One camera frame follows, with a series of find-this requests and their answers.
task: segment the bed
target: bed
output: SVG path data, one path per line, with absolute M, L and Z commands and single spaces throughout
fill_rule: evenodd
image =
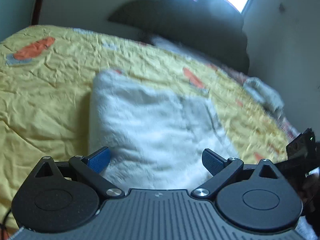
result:
M 30 26 L 0 43 L 0 217 L 42 156 L 89 154 L 92 80 L 104 69 L 153 90 L 210 100 L 245 163 L 286 159 L 290 129 L 229 76 L 236 72 L 92 31 Z M 17 228 L 12 217 L 7 225 Z

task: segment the white towel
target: white towel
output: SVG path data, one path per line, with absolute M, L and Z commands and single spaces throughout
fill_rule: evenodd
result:
M 207 181 L 201 154 L 238 157 L 212 102 L 145 87 L 113 70 L 93 80 L 89 153 L 107 146 L 101 175 L 123 189 L 188 189 Z

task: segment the white wall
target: white wall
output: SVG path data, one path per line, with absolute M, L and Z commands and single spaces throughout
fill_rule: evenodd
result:
M 319 139 L 320 0 L 254 0 L 244 30 L 249 75 L 278 90 L 289 121 L 300 132 L 312 127 Z
M 44 0 L 39 23 L 137 39 L 137 29 L 107 21 L 107 17 L 126 1 L 129 0 Z
M 0 0 L 0 41 L 28 27 L 35 0 Z

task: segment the silver bolt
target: silver bolt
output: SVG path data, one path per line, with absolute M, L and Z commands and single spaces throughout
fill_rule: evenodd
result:
M 207 195 L 209 195 L 209 190 L 205 189 L 205 188 L 196 188 L 193 193 L 199 197 L 205 197 Z
M 122 190 L 119 188 L 110 188 L 106 191 L 106 194 L 110 197 L 118 197 L 122 193 Z

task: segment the wire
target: wire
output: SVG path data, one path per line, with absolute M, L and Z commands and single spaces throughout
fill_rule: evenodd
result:
M 8 220 L 8 217 L 9 217 L 10 213 L 11 213 L 11 208 L 9 208 L 9 210 L 7 211 L 7 213 L 5 214 L 5 216 L 4 216 L 3 220 L 2 220 L 1 240 L 4 240 L 4 231 L 7 232 L 5 224 L 7 223 L 7 220 Z

